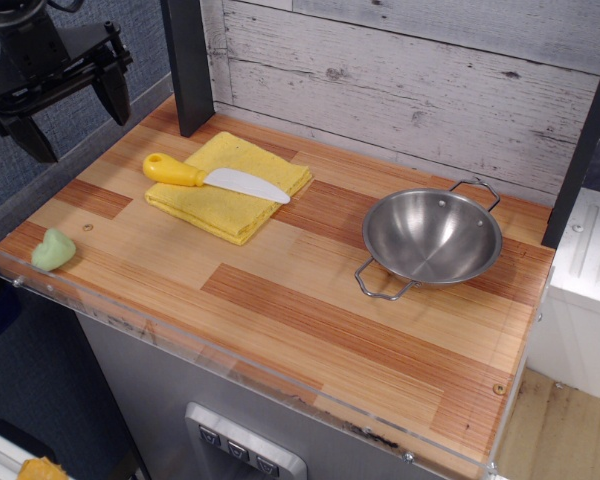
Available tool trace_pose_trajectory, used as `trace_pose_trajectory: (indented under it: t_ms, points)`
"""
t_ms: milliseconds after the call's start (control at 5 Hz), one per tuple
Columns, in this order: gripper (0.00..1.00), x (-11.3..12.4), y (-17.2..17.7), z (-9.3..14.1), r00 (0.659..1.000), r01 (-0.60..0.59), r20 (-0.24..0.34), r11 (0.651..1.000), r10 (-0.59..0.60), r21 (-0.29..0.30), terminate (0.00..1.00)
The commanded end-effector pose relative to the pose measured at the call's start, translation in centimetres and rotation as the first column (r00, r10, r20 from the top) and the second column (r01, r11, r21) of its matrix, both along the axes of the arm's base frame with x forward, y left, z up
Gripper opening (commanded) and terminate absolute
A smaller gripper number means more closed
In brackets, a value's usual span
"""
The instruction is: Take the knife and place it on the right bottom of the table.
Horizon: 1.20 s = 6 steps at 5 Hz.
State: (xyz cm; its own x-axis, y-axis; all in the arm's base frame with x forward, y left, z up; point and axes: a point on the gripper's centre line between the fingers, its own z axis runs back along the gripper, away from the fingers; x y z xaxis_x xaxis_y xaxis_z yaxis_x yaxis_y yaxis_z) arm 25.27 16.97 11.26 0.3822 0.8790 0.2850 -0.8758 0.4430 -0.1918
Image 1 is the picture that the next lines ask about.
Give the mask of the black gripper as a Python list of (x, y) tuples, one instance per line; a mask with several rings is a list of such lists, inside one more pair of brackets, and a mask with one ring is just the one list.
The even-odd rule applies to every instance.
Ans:
[(0, 27), (0, 135), (39, 163), (56, 163), (53, 148), (30, 117), (88, 86), (112, 119), (131, 115), (125, 79), (131, 53), (118, 24), (58, 28), (50, 20)]

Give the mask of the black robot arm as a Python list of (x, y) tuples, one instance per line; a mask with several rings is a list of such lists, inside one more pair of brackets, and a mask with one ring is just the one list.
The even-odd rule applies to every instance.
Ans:
[(40, 163), (57, 156), (33, 115), (92, 87), (120, 126), (130, 118), (125, 80), (132, 63), (112, 21), (58, 28), (46, 11), (74, 13), (80, 1), (0, 1), (0, 136), (10, 137)]

